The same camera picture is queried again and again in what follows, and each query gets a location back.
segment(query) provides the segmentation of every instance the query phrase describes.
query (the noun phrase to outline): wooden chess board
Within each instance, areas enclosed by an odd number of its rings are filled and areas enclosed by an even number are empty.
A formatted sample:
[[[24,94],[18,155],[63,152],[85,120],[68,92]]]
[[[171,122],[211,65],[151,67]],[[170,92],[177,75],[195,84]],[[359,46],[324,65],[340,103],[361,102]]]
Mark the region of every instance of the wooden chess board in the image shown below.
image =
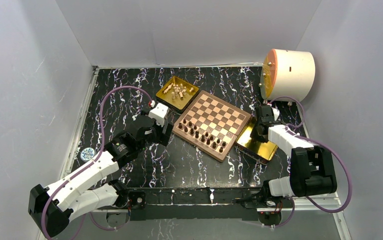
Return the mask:
[[[251,115],[201,91],[175,122],[173,132],[223,162]]]

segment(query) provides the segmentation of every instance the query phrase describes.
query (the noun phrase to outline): white wall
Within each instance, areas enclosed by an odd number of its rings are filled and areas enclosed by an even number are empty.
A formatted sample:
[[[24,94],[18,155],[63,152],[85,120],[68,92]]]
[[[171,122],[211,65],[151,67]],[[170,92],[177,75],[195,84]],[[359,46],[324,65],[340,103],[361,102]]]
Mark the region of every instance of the white wall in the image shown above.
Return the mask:
[[[58,179],[91,73],[54,0],[0,0],[0,239],[37,237],[29,192]]]
[[[312,52],[316,65],[304,102],[309,134],[337,150],[353,176],[344,212],[350,233],[355,240],[382,240],[383,1],[323,0],[297,49]]]
[[[263,62],[294,50],[321,0],[56,0],[92,65]]]

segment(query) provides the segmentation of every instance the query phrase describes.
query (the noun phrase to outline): gold plate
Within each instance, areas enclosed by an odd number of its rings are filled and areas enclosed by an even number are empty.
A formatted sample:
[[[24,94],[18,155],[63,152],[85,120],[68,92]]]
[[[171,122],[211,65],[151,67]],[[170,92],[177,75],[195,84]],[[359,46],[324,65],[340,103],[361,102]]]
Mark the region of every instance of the gold plate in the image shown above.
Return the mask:
[[[247,126],[238,136],[236,147],[246,155],[266,165],[273,158],[278,146],[270,141],[260,142],[251,138],[251,132],[256,122],[256,118],[252,117],[250,119]]]
[[[184,96],[181,100],[179,96],[177,96],[175,99],[173,99],[172,92],[174,88],[172,87],[167,93],[164,93],[164,90],[171,84],[182,84],[187,88],[187,96]],[[187,106],[192,102],[192,100],[196,97],[197,93],[199,92],[199,88],[193,84],[190,84],[186,82],[185,80],[173,76],[171,79],[156,93],[156,98],[163,102],[164,104],[167,104],[169,107],[174,108],[177,112],[182,113],[184,110],[186,110]]]

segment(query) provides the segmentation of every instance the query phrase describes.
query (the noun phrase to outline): black tabletop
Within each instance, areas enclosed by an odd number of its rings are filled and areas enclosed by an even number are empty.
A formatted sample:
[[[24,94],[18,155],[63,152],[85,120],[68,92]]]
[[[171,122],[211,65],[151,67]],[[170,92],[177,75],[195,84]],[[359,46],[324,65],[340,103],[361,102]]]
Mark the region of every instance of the black tabletop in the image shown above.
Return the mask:
[[[85,163],[80,158],[83,149],[91,147],[97,151],[101,146],[99,108],[110,90],[132,85],[144,89],[156,100],[155,95],[162,86],[172,76],[177,76],[254,115],[255,106],[262,101],[258,87],[261,70],[257,66],[100,69],[72,170]],[[134,120],[147,103],[147,97],[134,90],[114,93],[104,108],[106,143],[123,130],[126,123]],[[300,123],[295,103],[288,106],[286,102],[276,102],[274,106],[280,110],[284,122]],[[174,123],[179,116],[170,112],[168,120]],[[302,127],[299,132],[305,135]],[[289,163],[282,150],[277,150],[265,166],[235,148],[220,163],[173,134],[167,147],[151,145],[136,160],[108,175],[95,187],[114,179],[122,180],[131,188],[257,187],[264,180],[288,176]]]

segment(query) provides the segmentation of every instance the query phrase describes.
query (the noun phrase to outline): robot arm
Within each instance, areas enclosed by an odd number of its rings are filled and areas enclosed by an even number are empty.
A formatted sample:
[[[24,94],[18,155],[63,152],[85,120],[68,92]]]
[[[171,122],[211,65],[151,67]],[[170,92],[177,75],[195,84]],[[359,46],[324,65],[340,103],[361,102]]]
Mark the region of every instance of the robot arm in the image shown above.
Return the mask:
[[[308,197],[336,192],[332,153],[297,138],[296,133],[278,121],[278,115],[278,110],[269,105],[259,106],[256,125],[250,134],[260,142],[276,144],[290,158],[290,176],[263,183],[266,197]]]
[[[46,229],[51,237],[62,232],[73,219],[104,206],[123,207],[128,203],[126,187],[118,180],[97,189],[88,190],[102,178],[135,160],[152,143],[168,145],[173,125],[166,121],[168,107],[158,103],[151,111],[142,111],[125,131],[104,146],[100,158],[93,165],[85,164],[65,178],[30,191],[28,213],[40,229],[43,208],[49,197],[66,180],[68,183],[54,196],[46,212]],[[81,169],[81,174],[71,177]]]

